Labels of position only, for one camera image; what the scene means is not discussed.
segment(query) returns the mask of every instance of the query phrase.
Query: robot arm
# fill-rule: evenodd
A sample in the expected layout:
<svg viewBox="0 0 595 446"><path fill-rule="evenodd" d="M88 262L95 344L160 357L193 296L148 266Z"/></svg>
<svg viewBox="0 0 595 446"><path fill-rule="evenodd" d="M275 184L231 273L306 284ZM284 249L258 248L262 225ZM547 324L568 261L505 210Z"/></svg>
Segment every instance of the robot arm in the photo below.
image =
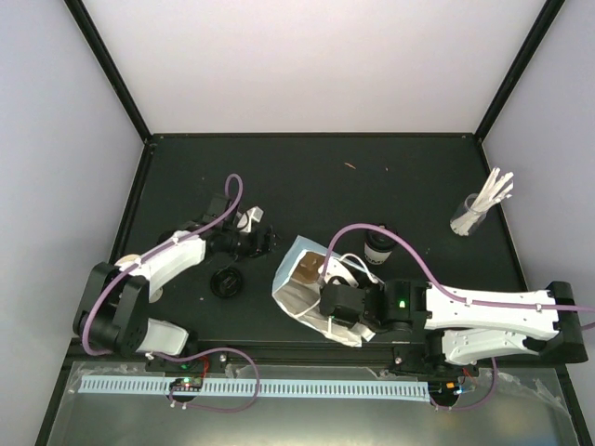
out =
<svg viewBox="0 0 595 446"><path fill-rule="evenodd" d="M76 312L74 332L82 335L87 316L106 286L121 271L138 262L138 267L130 271L102 303L91 323L89 340L124 357L151 351L178 355L184 349L189 333L171 322L149 318L150 296L182 271L216 253L227 253L238 259L254 258L268 253L275 244L272 229L258 226L263 213L257 207L232 213L200 236L188 237L191 231L221 215L230 203L227 197L215 195L201 219L187 222L180 230L162 237L159 246L163 243L171 246L147 260L141 262L137 258L118 266L100 263L94 267Z"/></svg>
<svg viewBox="0 0 595 446"><path fill-rule="evenodd" d="M450 369L456 374L457 367L515 354L533 355L543 366L588 359L576 313L539 309L573 305L568 283L516 294L448 288L467 298L466 305L426 282L372 283L361 272L350 272L359 286L325 278L321 314L349 327L358 322L376 333L393 332L398 368L408 373L438 375ZM535 304L535 309L480 307L472 300Z"/></svg>

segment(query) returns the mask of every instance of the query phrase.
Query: black metal edge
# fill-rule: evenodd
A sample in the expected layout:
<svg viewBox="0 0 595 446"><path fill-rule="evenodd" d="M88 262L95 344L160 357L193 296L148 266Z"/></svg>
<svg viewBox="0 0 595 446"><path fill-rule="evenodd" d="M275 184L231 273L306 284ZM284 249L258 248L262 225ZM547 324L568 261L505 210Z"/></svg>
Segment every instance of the black metal edge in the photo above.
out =
<svg viewBox="0 0 595 446"><path fill-rule="evenodd" d="M475 140L475 146L477 148L477 152L480 154L482 159L483 168L485 169L485 175L490 175L492 168L490 167L489 162L487 161L487 156L485 155L485 150L483 149L483 144L480 140ZM522 272L521 261L517 256L517 250L514 247L514 241L512 240L512 235L510 234L509 222L506 220L506 216L504 215L504 210L500 204L494 206L495 210L497 211L498 219L504 228L504 233L506 236L507 246L510 251L510 257L512 258L512 263L514 264L514 269L517 272L517 276L519 278L519 285L521 286L521 290L519 291L528 291L529 288L527 286L527 280L524 278L524 273Z"/></svg>
<svg viewBox="0 0 595 446"><path fill-rule="evenodd" d="M262 132L262 133L156 133L154 139L164 138L473 138L472 133L399 133L399 132Z"/></svg>
<svg viewBox="0 0 595 446"><path fill-rule="evenodd" d="M570 375L568 374L568 369L565 366L562 366L556 369L556 373L558 374L558 379L560 381L566 407L568 408L570 417L573 420L573 426L575 428L576 437L578 438L578 443L581 446L593 446L593 440L591 439L591 436L588 432L585 416L583 415L583 411L581 410L580 404L578 403L575 387L573 386L573 382L570 379Z"/></svg>
<svg viewBox="0 0 595 446"><path fill-rule="evenodd" d="M60 369L58 373L58 379L56 380L56 385L54 386L52 396L49 399L49 404L47 405L44 421L42 422L41 427L39 428L39 433L37 434L35 446L45 446L49 442L49 436L52 432L52 427L54 426L56 416L58 415L58 408L60 407L60 402L62 401L62 394L64 393L64 388L66 388L66 383L68 382L68 376L70 372L71 371L69 367L66 369Z"/></svg>
<svg viewBox="0 0 595 446"><path fill-rule="evenodd" d="M140 195L145 186L145 180L147 179L149 168L151 167L151 161L155 152L155 147L156 144L150 140L149 142L145 143L142 149L139 167L137 168L137 173L134 175L132 187L130 188L130 193L128 194L128 200L126 201L126 207L124 208L124 214L122 215L122 220L120 221L120 226L118 227L118 232L116 233L115 241L113 242L112 253L110 254L110 263L116 262L124 255L128 237L130 235L130 230L132 229L132 223L134 222L134 217L137 213L137 208L139 207Z"/></svg>
<svg viewBox="0 0 595 446"><path fill-rule="evenodd" d="M135 126L137 132L139 132L140 139L145 142L148 141L151 138L149 127L147 127L144 120L142 119L139 108L134 102L134 99L132 99L132 95L130 95L124 79L118 72L112 56L110 56L108 48L103 43L103 40L99 35L99 31L95 27L91 16L86 10L83 0L64 0L64 3L70 9L76 24L83 33L86 42L91 47L91 50L99 62L99 65L110 81L113 91L115 91L115 94L120 99L120 102L122 102L122 105L124 106L130 121L132 121L133 126Z"/></svg>
<svg viewBox="0 0 595 446"><path fill-rule="evenodd" d="M514 90L519 79L521 79L522 73L527 68L527 65L548 32L549 26L556 19L563 4L564 0L547 0L541 8L537 19L535 19L535 23L531 27L531 31L529 31L527 37L524 39L521 49L517 53L516 58L514 58L514 61L512 61L509 71L504 77L504 81L502 81L494 99L492 99L492 103L475 131L475 137L478 140L483 141L487 137L498 115L502 112L509 99L512 90Z"/></svg>
<svg viewBox="0 0 595 446"><path fill-rule="evenodd" d="M483 149L483 144L480 140L476 140L477 150L482 157L483 166L485 168L486 175L490 173L490 164L487 161L487 156L485 155L485 150ZM506 216L504 215L504 211L502 206L499 204L496 206L496 211L498 213L498 218L503 225L504 231L506 233L507 245L509 246L510 255L512 257L512 261L514 263L514 268L517 271L519 276L519 282L522 285L522 291L527 291L529 288L527 286L527 281L524 277L522 272L521 262L519 257L517 256L516 249L514 247L514 242L512 240L512 236L510 235L509 223L506 220ZM503 359L500 361L501 365L508 366L508 367L520 367L519 363L514 363L513 361L506 361ZM525 364L526 366L530 366L530 361ZM583 412L580 409L580 405L578 403L578 399L576 398L575 388L573 387L573 383L570 379L570 375L568 374L568 369L566 366L559 366L556 367L556 374L558 375L558 380L560 381L560 386L562 388L562 394L566 401L566 406L568 407L568 411L572 417L573 426L575 427L576 435L578 436L578 440L581 446L592 446L593 442L591 441L590 434L588 433L587 423L585 422L585 417L583 416Z"/></svg>

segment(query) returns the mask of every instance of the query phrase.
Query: black lid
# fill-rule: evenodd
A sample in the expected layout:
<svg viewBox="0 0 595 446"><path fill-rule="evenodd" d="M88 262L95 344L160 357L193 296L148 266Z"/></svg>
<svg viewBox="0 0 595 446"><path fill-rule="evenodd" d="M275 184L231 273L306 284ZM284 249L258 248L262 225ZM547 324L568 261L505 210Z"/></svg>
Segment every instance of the black lid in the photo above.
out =
<svg viewBox="0 0 595 446"><path fill-rule="evenodd" d="M225 268L211 277L211 291L217 297L237 295L244 285L242 274L236 268Z"/></svg>
<svg viewBox="0 0 595 446"><path fill-rule="evenodd" d="M378 226L396 234L394 230L391 230L385 224L379 224ZM379 253L387 253L388 251L392 251L394 249L394 247L397 245L397 242L395 242L392 238L381 234L380 232L376 232L375 230L367 230L365 232L365 244L367 244L374 251Z"/></svg>

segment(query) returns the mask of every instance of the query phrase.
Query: white straw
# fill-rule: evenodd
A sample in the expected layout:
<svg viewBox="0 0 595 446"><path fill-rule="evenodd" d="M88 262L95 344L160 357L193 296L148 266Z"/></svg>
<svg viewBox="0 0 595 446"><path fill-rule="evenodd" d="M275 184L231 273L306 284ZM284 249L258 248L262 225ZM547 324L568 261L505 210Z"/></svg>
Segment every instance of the white straw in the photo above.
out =
<svg viewBox="0 0 595 446"><path fill-rule="evenodd" d="M470 205L469 211L451 221L450 227L456 234L469 235L471 228L477 224L480 218L482 218L492 206L511 197L510 191L514 186L512 182L514 174L509 172L496 180L499 174L499 168L495 167L492 169L492 172L490 172L490 175L483 184L482 190L477 195L475 201Z"/></svg>

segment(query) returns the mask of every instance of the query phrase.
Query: black frame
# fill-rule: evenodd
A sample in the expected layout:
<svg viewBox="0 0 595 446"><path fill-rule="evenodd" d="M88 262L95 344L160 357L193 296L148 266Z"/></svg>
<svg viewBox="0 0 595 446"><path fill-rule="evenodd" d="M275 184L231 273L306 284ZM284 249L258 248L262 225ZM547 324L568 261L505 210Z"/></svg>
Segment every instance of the black frame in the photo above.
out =
<svg viewBox="0 0 595 446"><path fill-rule="evenodd" d="M112 253L110 255L110 261L113 262L117 258L122 256L123 251L126 247L126 242L130 233L131 224L134 220L134 216L136 214L137 207L139 204L139 197L142 193L144 182L149 168L151 166L152 156L155 147L155 144L152 143L154 135L150 131L149 127L145 124L144 119L140 114L139 108L137 107L134 99L128 91L124 79L118 72L115 62L110 56L108 48L103 43L99 35L99 31L95 27L93 20L91 19L88 11L86 10L83 0L64 0L64 3L70 9L74 20L78 24L81 32L83 33L83 36L85 37L91 50L95 54L101 68L104 70L105 75L107 76L110 84L112 85L113 90L115 91L123 107L125 108L128 117L137 129L140 139L144 143L144 149L140 158L139 167L134 177L134 182L132 184L128 200L126 202L126 208L114 241ZM485 167L486 175L487 173L489 173L490 168L485 157L485 152L483 150L483 141L485 140L490 129L496 122L498 115L501 113L502 109L506 105L506 102L510 94L512 93L514 87L521 79L524 70L531 61L532 56L535 54L537 48L539 47L539 44L548 32L551 23L555 20L563 4L564 0L546 0L539 15L535 20L533 27L527 34L527 37L525 38L516 58L512 62L509 71L507 72L504 80L502 81L500 88L498 88L496 95L494 96L492 102L490 103L490 106L488 107L484 117L482 118L480 125L478 126L475 133L472 135L476 142L477 150L483 158L483 164ZM509 226L501 206L497 207L497 212L498 217L506 230L509 249L514 256L515 269L518 272L519 278L521 278L522 280L523 288L526 289L527 286L524 276L522 274L521 264L519 262L519 258L516 256L514 244L512 242L512 238L509 232ZM66 386L66 381L70 373L70 370L72 369L73 362L84 361L85 359L87 359L87 356L82 350L80 342L78 341L78 339L73 339L67 351L64 363L62 364L62 367L59 371L58 380L54 388L51 400L48 404L46 416L44 418L43 424L41 425L37 442L35 443L36 445L44 445L47 443L49 439L49 434L51 432L53 422L55 420L58 408L60 406L62 392ZM106 357L102 357L99 361L114 360L118 361L120 359L113 355L109 355ZM592 445L593 442L588 433L587 425L585 423L585 419L578 404L578 399L576 398L575 390L573 388L566 367L557 368L557 374L560 379L562 393L564 395L566 404L568 406L570 414L572 415L573 424L579 442L581 445L585 446Z"/></svg>

